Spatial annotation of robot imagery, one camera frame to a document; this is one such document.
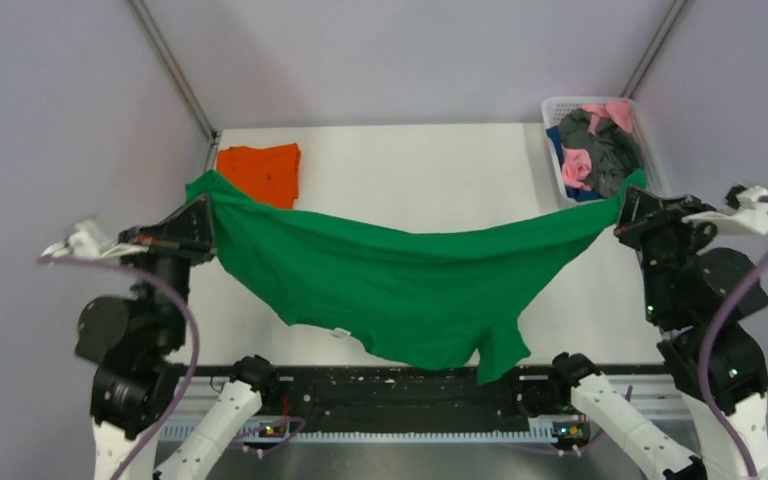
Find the green t shirt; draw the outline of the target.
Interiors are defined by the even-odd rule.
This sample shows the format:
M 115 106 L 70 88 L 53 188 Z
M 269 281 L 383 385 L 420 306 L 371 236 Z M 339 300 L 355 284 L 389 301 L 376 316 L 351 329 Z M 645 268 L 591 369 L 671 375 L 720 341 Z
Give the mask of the green t shirt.
M 185 188 L 212 204 L 223 269 L 287 325 L 343 330 L 425 370 L 479 360 L 500 379 L 530 349 L 522 312 L 614 226 L 625 195 L 481 230 L 412 233 L 255 201 L 216 171 Z

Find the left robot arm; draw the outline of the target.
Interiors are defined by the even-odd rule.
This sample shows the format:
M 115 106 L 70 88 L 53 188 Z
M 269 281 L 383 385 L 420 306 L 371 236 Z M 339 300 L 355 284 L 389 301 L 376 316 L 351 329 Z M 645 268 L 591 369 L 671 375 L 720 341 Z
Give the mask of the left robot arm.
M 215 256 L 212 210 L 200 194 L 157 224 L 110 236 L 87 219 L 68 239 L 72 257 L 85 265 L 136 278 L 131 296 L 98 297 L 77 321 L 75 354 L 96 366 L 90 417 L 97 479 L 204 479 L 245 422 L 279 404 L 276 368 L 247 356 L 232 365 L 179 449 L 154 464 L 160 430 L 195 375 L 199 334 L 187 300 L 192 268 Z

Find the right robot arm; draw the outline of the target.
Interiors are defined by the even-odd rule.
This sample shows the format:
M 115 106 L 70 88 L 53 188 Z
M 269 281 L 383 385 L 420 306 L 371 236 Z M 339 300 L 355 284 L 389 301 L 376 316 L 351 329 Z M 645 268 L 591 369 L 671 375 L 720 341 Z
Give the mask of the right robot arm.
M 768 233 L 768 191 L 737 185 L 717 209 L 686 195 L 625 191 L 617 240 L 638 255 L 647 320 L 657 350 L 690 414 L 697 450 L 648 419 L 582 354 L 562 353 L 546 385 L 549 404 L 583 414 L 649 479 L 768 479 L 768 372 L 744 318 L 764 309 L 761 267 L 714 247 L 720 235 Z

